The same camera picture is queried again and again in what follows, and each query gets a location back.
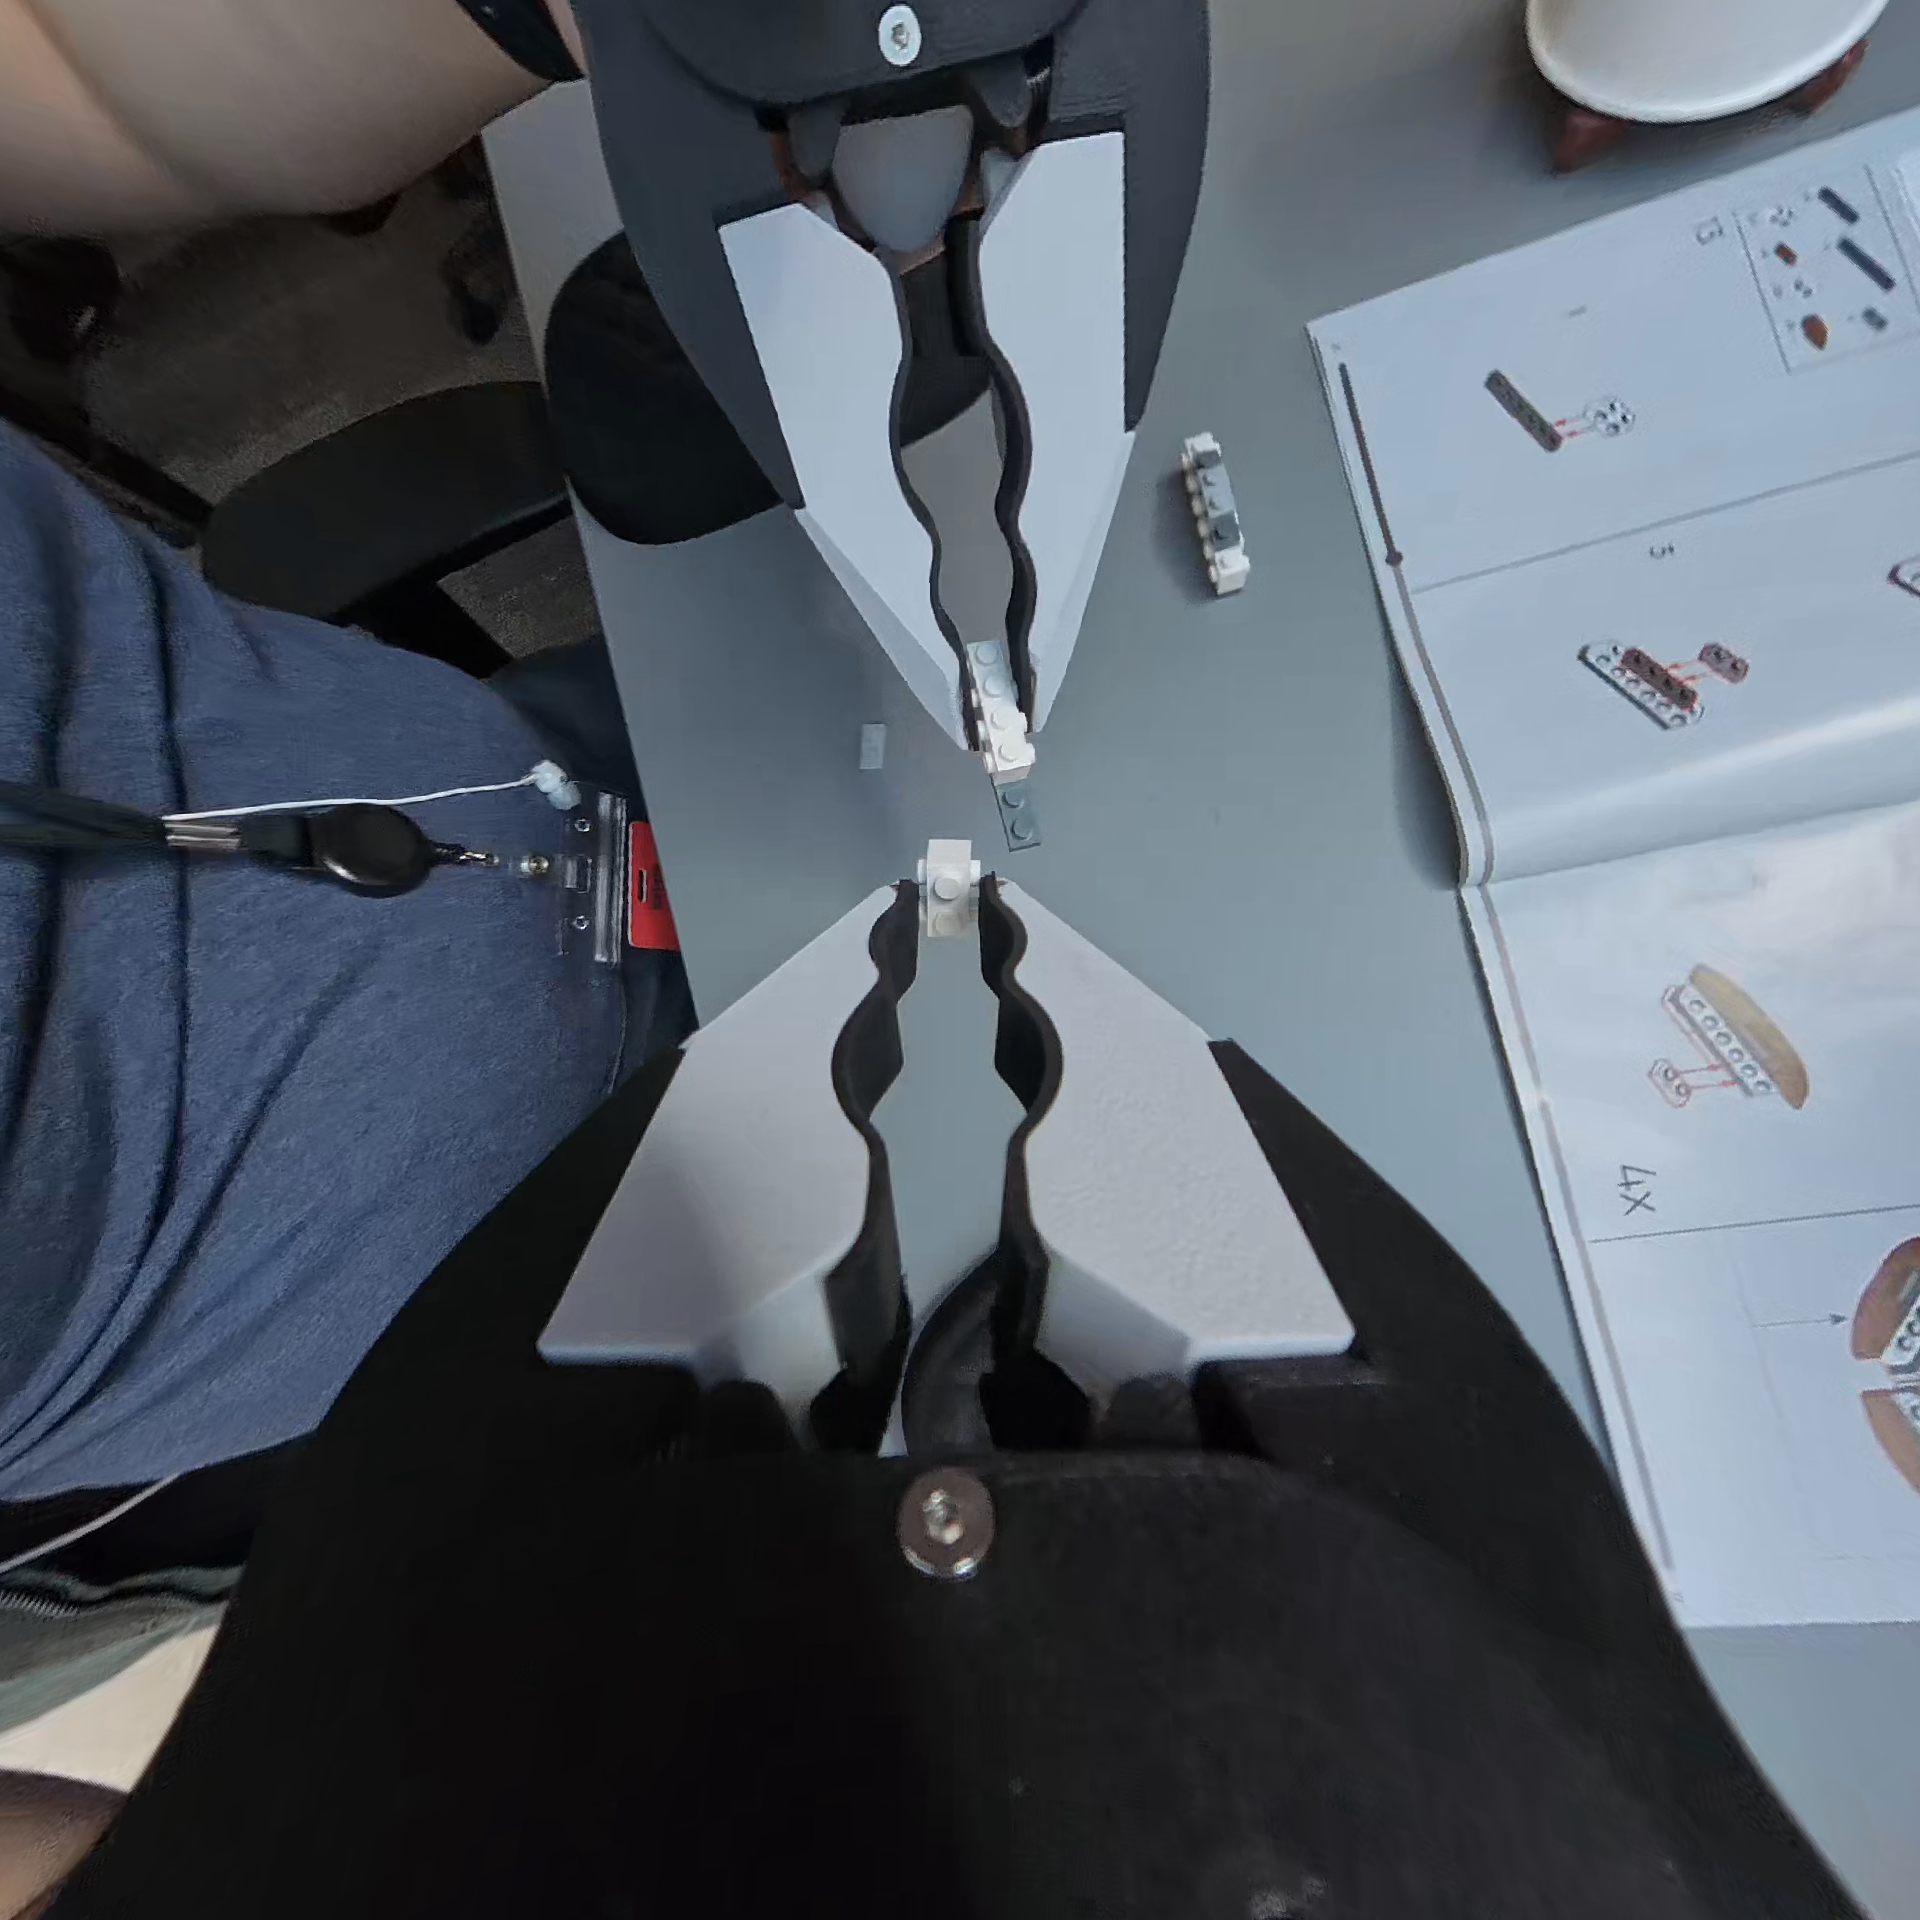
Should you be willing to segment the clear badge holder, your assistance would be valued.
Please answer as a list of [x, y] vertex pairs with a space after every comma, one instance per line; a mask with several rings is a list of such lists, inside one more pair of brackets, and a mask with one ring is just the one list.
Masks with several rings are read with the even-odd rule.
[[679, 952], [656, 830], [623, 795], [582, 786], [550, 878], [564, 958], [618, 970], [631, 953]]

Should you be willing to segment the white bowl with brown feet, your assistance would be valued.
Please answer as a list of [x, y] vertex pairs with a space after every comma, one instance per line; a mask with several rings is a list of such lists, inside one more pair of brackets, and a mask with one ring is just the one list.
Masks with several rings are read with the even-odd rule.
[[1526, 2], [1556, 99], [1547, 170], [1566, 177], [1634, 131], [1756, 113], [1812, 118], [1859, 68], [1884, 2]]

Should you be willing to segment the black chair base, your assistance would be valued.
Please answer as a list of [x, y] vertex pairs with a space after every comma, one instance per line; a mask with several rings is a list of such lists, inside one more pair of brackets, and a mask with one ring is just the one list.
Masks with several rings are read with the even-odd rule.
[[443, 580], [566, 516], [543, 385], [483, 381], [407, 398], [252, 473], [208, 516], [199, 564], [235, 601], [485, 680], [510, 652]]

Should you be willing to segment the white lego brick assembly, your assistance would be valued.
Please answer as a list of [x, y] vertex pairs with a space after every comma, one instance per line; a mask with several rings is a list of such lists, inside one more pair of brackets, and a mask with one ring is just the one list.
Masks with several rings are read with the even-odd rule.
[[1003, 641], [976, 640], [966, 645], [966, 692], [974, 747], [988, 778], [995, 786], [1029, 778], [1035, 750]]

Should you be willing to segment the black padded wrist rest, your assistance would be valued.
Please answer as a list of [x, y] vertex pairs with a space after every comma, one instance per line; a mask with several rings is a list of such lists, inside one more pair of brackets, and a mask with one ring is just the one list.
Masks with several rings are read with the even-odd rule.
[[[962, 415], [988, 392], [983, 352], [959, 324], [952, 268], [963, 264], [971, 217], [950, 220], [896, 275], [906, 336], [896, 385], [902, 452]], [[543, 324], [543, 375], [553, 435], [572, 489], [608, 533], [670, 545], [731, 528], [801, 487], [775, 414], [766, 440], [731, 412], [742, 398], [721, 352], [684, 346], [626, 233], [616, 231], [569, 269]]]

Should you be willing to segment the person's left forearm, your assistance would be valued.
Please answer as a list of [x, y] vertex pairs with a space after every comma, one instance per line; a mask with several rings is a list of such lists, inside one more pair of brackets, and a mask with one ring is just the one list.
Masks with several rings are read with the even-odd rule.
[[543, 84], [451, 2], [5, 2], [2, 229], [343, 213]]

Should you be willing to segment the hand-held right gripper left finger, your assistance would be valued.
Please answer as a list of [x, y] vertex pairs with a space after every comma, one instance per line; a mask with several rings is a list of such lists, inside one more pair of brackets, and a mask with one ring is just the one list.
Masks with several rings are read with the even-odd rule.
[[684, 1044], [539, 1356], [756, 1382], [819, 1448], [884, 1444], [911, 1308], [873, 1113], [917, 950], [917, 885], [875, 887]]

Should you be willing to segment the lego instruction booklet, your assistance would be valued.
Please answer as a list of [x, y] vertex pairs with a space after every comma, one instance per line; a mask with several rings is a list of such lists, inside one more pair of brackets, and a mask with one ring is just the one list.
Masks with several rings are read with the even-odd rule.
[[1309, 324], [1628, 1510], [1918, 1607], [1916, 108]]

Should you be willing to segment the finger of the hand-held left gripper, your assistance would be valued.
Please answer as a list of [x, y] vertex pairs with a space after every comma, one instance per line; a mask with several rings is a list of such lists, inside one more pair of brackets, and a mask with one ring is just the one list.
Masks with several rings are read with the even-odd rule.
[[1082, 632], [1125, 421], [1125, 159], [1117, 129], [982, 159], [962, 240], [963, 316], [985, 352], [1001, 456], [993, 522], [1012, 565], [1006, 640], [1040, 729]]
[[932, 721], [971, 743], [933, 609], [933, 537], [900, 477], [906, 336], [885, 264], [807, 203], [718, 231], [801, 500], [796, 519]]

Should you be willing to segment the person's blue shirt torso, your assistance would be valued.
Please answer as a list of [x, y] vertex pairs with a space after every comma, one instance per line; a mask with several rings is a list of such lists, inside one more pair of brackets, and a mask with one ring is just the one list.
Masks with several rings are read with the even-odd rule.
[[550, 758], [442, 661], [209, 588], [4, 430], [4, 781], [143, 815], [404, 799], [498, 866], [375, 899], [233, 855], [4, 849], [2, 1485], [25, 1504], [308, 1432], [612, 1088], [560, 950]]

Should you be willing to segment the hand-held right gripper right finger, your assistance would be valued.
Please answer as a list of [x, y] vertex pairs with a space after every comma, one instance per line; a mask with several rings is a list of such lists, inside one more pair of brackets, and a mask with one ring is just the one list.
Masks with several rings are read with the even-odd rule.
[[988, 1369], [997, 1442], [1079, 1442], [1138, 1380], [1333, 1360], [1356, 1330], [1193, 1020], [1035, 895], [985, 880], [1006, 1149]]

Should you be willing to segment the white and grey lego assembly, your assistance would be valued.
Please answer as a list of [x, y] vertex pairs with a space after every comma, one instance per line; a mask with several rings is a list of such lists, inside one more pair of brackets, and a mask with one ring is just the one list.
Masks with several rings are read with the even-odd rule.
[[1211, 593], [1234, 596], [1246, 588], [1252, 562], [1224, 448], [1213, 431], [1184, 438], [1180, 476]]

